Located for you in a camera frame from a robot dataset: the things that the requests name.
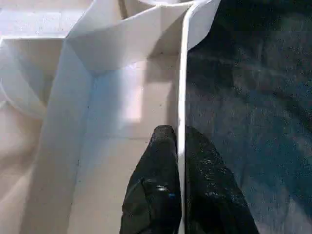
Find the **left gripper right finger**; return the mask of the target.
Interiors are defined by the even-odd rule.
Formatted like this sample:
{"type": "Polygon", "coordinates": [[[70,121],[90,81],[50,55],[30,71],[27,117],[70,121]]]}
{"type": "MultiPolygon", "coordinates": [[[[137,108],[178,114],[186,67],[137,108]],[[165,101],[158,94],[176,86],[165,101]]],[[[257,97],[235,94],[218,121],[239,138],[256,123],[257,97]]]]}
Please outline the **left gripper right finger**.
{"type": "Polygon", "coordinates": [[[258,228],[233,173],[209,139],[185,128],[185,232],[257,234],[258,228]]]}

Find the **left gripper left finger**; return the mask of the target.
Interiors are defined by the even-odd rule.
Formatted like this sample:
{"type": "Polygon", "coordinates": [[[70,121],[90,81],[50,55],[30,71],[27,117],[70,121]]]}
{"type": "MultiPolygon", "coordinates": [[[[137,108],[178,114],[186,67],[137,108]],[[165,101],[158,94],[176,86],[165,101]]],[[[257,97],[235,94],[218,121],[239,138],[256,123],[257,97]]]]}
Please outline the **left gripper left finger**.
{"type": "Polygon", "coordinates": [[[172,126],[160,125],[129,179],[119,232],[176,234],[181,216],[176,134],[172,126]]]}

